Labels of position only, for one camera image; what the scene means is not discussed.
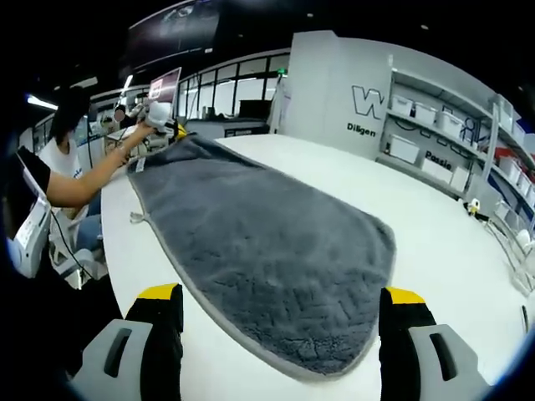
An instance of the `long dark hair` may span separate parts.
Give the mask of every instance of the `long dark hair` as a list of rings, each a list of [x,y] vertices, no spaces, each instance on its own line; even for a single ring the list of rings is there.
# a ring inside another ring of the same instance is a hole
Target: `long dark hair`
[[[65,91],[61,94],[58,110],[53,116],[49,139],[55,138],[56,143],[60,144],[88,110],[89,96],[81,87],[75,86]]]

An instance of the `ceiling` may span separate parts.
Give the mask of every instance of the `ceiling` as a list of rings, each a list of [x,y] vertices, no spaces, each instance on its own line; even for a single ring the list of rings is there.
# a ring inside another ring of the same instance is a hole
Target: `ceiling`
[[[214,52],[178,56],[136,74],[132,85],[182,66],[189,74],[221,61],[263,50],[289,47],[294,32],[333,29],[339,36],[370,38],[415,48],[466,70],[510,99],[535,127],[535,68],[529,42],[528,11],[508,4],[510,18],[488,3],[387,2],[368,4],[350,0],[213,0],[221,3]],[[23,15],[23,25],[6,32],[10,129],[17,132],[36,123],[48,111],[25,104],[24,94],[54,101],[54,88],[68,87],[96,76],[92,94],[122,86],[125,43],[130,25],[177,3],[143,2],[27,3],[12,15]]]

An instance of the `desk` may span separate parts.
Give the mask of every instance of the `desk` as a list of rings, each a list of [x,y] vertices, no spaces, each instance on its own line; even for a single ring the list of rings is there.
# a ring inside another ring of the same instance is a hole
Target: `desk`
[[[228,148],[358,207],[392,227],[397,255],[392,285],[427,301],[479,356],[495,383],[523,339],[524,298],[509,282],[506,256],[461,205],[426,184],[373,161],[281,135],[227,138]],[[180,282],[146,223],[132,225],[140,202],[124,172],[102,191],[104,250],[120,310],[144,289]],[[184,399],[379,400],[380,341],[341,379],[302,383],[285,376],[228,337],[184,287]]]

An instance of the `white t-shirt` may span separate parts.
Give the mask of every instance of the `white t-shirt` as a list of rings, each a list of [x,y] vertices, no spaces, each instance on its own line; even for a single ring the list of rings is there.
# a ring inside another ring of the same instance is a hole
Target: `white t-shirt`
[[[38,156],[54,173],[74,178],[82,176],[82,166],[74,140],[69,141],[68,155],[59,150],[56,139],[52,138],[39,152]]]

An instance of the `gray towel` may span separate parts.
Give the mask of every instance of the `gray towel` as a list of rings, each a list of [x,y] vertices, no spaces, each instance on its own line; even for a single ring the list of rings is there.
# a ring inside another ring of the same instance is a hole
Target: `gray towel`
[[[395,259],[387,225],[197,135],[135,167],[146,220],[179,276],[241,345],[304,379],[359,361]]]

